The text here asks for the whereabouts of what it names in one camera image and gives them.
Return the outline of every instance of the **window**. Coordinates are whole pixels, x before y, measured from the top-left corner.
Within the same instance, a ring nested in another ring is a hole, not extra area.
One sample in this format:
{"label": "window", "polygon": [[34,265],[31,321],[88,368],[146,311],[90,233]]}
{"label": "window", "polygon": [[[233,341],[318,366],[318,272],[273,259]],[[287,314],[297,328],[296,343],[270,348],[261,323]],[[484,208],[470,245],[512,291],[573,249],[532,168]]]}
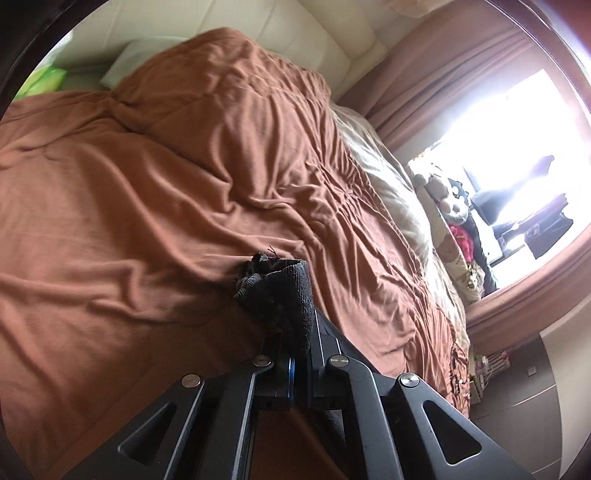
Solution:
{"label": "window", "polygon": [[[502,210],[498,223],[523,220],[555,195],[565,193],[569,204],[563,213],[574,224],[538,260],[527,247],[521,248],[523,235],[512,239],[507,247],[515,254],[493,267],[501,287],[539,268],[591,221],[589,145],[573,117],[548,74],[540,70],[506,95],[475,105],[429,153],[429,159],[461,181],[470,194],[508,187],[526,175],[539,158],[555,157],[549,174],[519,190]],[[499,258],[502,251],[492,228],[476,214],[474,217],[489,261]]]}

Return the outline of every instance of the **brown duvet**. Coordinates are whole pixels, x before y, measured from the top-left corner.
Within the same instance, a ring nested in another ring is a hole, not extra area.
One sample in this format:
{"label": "brown duvet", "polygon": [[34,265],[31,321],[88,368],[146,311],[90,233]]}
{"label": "brown duvet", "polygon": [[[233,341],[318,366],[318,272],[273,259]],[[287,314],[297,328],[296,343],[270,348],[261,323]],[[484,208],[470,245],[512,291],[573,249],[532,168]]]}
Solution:
{"label": "brown duvet", "polygon": [[[466,356],[352,160],[317,74],[205,33],[116,91],[13,103],[0,123],[0,404],[60,478],[182,375],[226,372],[265,328],[232,300],[271,247],[382,373],[467,412]],[[268,413],[255,479],[341,474],[296,413]]]}

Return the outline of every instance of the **curtain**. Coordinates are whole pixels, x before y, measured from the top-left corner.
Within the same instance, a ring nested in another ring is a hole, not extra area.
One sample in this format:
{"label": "curtain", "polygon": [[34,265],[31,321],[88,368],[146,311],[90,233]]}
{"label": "curtain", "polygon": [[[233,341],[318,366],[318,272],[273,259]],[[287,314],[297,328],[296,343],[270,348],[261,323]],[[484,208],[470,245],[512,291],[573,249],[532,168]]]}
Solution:
{"label": "curtain", "polygon": [[484,0],[456,0],[406,35],[338,103],[365,116],[395,151],[499,71],[518,68],[529,50],[538,50],[533,40]]}

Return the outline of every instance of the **wall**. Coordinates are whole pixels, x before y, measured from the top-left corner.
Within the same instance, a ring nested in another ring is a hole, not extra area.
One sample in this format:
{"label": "wall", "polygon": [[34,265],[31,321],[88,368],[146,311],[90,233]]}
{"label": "wall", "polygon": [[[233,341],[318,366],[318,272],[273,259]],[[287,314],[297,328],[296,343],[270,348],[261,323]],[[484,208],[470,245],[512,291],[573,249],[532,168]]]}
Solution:
{"label": "wall", "polygon": [[560,402],[562,474],[591,432],[591,295],[543,331],[541,337]]}

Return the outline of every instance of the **teddy bear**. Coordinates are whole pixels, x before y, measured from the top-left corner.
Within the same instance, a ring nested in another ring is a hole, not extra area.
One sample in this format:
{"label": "teddy bear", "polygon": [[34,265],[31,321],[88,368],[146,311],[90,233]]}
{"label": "teddy bear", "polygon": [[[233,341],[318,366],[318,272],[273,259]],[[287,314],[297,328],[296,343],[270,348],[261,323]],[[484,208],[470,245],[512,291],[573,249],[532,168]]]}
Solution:
{"label": "teddy bear", "polygon": [[449,225],[459,226],[466,221],[468,206],[462,199],[453,196],[449,179],[438,166],[424,157],[418,157],[408,163],[408,169],[413,185],[425,187]]}

